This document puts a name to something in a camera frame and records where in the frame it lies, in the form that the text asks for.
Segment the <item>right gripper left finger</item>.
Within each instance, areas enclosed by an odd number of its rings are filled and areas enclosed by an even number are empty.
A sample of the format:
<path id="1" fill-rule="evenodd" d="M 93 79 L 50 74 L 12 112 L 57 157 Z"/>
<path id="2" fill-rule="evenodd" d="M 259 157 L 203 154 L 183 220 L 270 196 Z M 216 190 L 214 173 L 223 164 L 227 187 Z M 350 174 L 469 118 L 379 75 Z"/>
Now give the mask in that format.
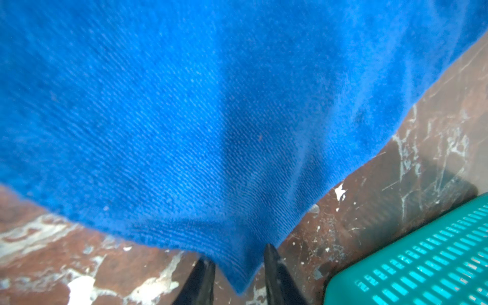
<path id="1" fill-rule="evenodd" d="M 210 259 L 201 257 L 172 305 L 212 305 L 215 275 L 216 265 Z"/>

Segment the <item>blue towel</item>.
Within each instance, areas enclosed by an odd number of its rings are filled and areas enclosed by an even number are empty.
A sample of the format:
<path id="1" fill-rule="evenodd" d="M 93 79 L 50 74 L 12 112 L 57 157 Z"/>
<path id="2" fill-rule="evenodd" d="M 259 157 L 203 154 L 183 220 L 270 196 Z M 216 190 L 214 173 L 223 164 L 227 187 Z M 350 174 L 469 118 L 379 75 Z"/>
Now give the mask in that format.
<path id="1" fill-rule="evenodd" d="M 486 1 L 2 1 L 1 183 L 242 293 L 486 31 Z"/>

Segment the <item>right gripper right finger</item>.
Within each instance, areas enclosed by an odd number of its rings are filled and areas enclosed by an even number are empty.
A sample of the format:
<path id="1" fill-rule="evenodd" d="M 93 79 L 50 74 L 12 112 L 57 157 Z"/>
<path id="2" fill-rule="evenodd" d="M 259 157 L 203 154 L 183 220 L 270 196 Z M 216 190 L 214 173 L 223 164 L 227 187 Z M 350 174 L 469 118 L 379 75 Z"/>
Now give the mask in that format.
<path id="1" fill-rule="evenodd" d="M 284 261 L 272 244 L 264 251 L 266 298 L 269 305 L 306 305 Z"/>

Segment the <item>teal plastic basket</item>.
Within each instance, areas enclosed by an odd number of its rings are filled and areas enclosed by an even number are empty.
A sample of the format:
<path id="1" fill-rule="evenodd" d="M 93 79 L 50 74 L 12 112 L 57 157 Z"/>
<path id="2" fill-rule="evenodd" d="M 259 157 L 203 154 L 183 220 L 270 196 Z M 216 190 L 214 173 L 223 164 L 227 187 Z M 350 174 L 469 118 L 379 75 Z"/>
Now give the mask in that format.
<path id="1" fill-rule="evenodd" d="M 338 273 L 324 304 L 487 304 L 487 194 Z"/>

